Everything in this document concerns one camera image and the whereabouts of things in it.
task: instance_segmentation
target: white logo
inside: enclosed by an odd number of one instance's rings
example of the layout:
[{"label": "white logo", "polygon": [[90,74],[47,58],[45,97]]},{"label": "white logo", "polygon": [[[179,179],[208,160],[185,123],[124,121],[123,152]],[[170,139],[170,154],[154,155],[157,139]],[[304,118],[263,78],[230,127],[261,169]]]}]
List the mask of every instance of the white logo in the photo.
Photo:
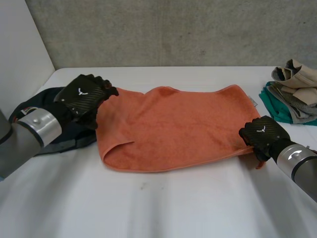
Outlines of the white logo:
[{"label": "white logo", "polygon": [[265,132],[265,126],[262,130],[257,130],[257,132]]},{"label": "white logo", "polygon": [[78,88],[78,92],[79,92],[79,95],[87,95],[88,93],[83,93],[82,91],[80,91],[80,88]]}]

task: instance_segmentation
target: gray concrete wall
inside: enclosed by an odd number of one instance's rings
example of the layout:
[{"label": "gray concrete wall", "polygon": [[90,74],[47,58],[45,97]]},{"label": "gray concrete wall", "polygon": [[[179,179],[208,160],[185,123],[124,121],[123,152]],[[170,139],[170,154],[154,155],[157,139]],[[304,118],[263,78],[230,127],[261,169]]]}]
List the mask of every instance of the gray concrete wall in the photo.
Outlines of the gray concrete wall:
[{"label": "gray concrete wall", "polygon": [[26,0],[56,69],[317,68],[315,0]]}]

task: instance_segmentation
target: white tabletop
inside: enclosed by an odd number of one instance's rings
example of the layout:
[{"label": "white tabletop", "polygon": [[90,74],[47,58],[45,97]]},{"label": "white tabletop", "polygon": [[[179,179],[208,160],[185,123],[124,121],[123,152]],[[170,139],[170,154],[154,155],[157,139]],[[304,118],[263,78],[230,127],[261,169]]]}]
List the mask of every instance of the white tabletop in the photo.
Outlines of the white tabletop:
[{"label": "white tabletop", "polygon": [[[79,74],[147,92],[157,86],[210,92],[239,85],[258,97],[273,67],[66,68],[41,90]],[[282,124],[317,148],[317,127]],[[158,174],[105,167],[96,144],[29,160],[0,183],[1,238],[314,238],[317,204],[270,160],[252,155]]]}]

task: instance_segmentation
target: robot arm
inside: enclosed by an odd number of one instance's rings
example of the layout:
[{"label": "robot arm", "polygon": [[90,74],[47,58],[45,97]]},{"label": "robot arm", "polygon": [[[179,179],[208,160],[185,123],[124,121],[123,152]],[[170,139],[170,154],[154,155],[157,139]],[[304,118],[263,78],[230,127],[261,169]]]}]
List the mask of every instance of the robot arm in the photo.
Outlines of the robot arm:
[{"label": "robot arm", "polygon": [[289,134],[272,118],[264,116],[246,123],[240,136],[254,147],[260,161],[273,158],[277,166],[317,202],[317,154],[290,140]]},{"label": "robot arm", "polygon": [[0,111],[0,180],[50,144],[71,121],[96,129],[97,109],[111,95],[118,96],[118,91],[108,80],[80,75],[56,96],[54,103],[16,123],[10,124]]}]

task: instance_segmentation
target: green cloth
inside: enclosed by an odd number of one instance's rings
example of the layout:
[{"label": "green cloth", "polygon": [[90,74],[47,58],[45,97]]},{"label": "green cloth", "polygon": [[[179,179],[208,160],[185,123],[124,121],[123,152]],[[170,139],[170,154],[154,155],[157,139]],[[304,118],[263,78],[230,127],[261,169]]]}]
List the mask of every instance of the green cloth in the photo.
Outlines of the green cloth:
[{"label": "green cloth", "polygon": [[[271,82],[268,82],[259,94],[259,97],[263,101],[266,109],[275,121],[293,124],[293,120],[287,106],[285,106],[267,90],[266,87],[270,85]],[[317,126],[317,120],[304,123],[304,125]]]}]

